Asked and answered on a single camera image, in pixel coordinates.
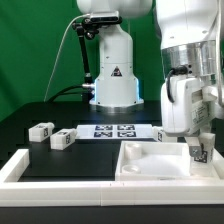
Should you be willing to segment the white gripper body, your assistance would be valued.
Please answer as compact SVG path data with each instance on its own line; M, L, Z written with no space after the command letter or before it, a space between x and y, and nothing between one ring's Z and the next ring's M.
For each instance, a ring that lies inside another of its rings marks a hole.
M161 89L162 127L168 136L184 137L197 132L218 117L218 91L200 78L172 77L170 93Z

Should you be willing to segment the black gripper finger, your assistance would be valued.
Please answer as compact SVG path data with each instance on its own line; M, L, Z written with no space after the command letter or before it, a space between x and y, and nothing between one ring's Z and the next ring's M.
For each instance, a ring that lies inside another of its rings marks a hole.
M202 147L198 133L186 136L185 141L189 147L189 154L191 157L200 157L202 155Z

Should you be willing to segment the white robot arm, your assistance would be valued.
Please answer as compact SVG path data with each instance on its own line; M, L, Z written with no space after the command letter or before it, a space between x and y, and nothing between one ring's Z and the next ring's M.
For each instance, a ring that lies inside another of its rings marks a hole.
M100 74L91 104L113 110L143 102L133 74L132 38L120 23L154 9L165 78L163 130L183 137L193 158L212 152L210 122L222 104L224 0L77 0L77 5L84 14L84 35L100 37Z

